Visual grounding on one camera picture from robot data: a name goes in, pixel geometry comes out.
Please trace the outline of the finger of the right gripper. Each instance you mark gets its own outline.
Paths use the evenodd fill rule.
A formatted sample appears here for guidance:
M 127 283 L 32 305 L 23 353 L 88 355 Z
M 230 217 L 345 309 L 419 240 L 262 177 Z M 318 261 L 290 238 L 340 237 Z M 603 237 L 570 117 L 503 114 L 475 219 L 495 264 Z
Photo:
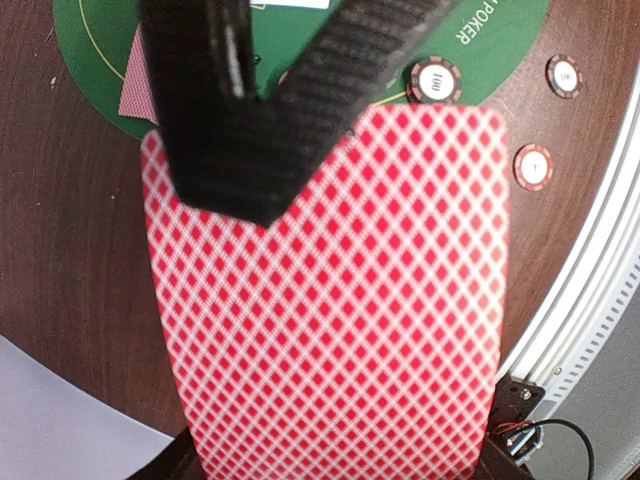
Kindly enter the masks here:
M 154 109 L 179 199 L 268 227 L 452 1 L 344 1 L 267 99 L 245 1 L 142 1 Z

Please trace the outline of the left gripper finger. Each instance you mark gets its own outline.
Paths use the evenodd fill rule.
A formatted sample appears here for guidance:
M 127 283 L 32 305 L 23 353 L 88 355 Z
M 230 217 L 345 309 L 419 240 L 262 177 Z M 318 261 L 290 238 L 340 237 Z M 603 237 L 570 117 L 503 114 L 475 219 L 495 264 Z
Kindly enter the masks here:
M 204 480 L 205 473 L 190 432 L 181 432 L 130 480 Z

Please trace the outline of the dealt red card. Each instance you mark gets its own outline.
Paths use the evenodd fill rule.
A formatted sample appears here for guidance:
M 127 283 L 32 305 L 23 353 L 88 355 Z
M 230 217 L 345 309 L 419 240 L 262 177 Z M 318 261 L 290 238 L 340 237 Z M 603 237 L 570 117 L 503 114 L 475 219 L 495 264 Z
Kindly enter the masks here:
M 157 125 L 146 68 L 142 34 L 136 28 L 123 81 L 118 113 L 120 116 L 148 120 Z

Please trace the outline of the dark chips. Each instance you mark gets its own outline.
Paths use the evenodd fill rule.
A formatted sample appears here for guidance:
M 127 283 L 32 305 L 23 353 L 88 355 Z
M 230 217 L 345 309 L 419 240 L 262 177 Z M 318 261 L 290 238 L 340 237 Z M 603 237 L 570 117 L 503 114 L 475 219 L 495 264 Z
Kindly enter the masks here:
M 461 72 L 440 56 L 421 59 L 411 67 L 406 93 L 410 102 L 457 103 L 462 96 Z

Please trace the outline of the red backed card deck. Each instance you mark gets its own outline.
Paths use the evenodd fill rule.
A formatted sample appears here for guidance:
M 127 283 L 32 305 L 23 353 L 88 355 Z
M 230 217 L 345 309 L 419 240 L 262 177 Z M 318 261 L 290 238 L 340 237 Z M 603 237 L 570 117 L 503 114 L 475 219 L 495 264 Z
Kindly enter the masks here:
M 172 371 L 210 479 L 469 479 L 494 397 L 507 125 L 367 109 L 269 228 L 182 204 L 141 144 Z

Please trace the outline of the orange poker chip stack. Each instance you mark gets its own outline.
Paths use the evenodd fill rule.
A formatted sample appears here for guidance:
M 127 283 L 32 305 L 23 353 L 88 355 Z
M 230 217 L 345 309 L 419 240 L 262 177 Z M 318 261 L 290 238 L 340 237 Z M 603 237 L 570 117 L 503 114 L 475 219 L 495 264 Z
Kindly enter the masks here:
M 545 147 L 527 144 L 516 152 L 513 170 L 517 183 L 523 189 L 537 192 L 546 188 L 552 180 L 553 159 Z

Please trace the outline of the dark red poker chip stack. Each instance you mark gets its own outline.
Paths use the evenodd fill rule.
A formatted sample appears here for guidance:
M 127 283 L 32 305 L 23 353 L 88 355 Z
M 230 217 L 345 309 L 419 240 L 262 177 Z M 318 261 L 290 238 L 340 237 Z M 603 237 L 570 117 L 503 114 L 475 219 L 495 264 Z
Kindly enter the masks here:
M 551 91 L 562 99 L 576 98 L 584 87 L 584 76 L 577 61 L 566 54 L 556 54 L 547 61 L 545 78 Z

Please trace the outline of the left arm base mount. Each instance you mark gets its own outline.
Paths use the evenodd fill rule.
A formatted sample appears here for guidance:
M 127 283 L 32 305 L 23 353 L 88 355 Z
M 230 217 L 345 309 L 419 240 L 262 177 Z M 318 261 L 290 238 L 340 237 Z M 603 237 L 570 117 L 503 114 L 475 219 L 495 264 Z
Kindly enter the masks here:
M 594 477 L 593 445 L 579 426 L 563 419 L 529 418 L 545 394 L 544 388 L 508 374 L 498 380 L 475 479 L 531 479 L 525 463 L 542 447 L 546 426 L 562 426 L 580 438 L 587 453 L 587 477 Z

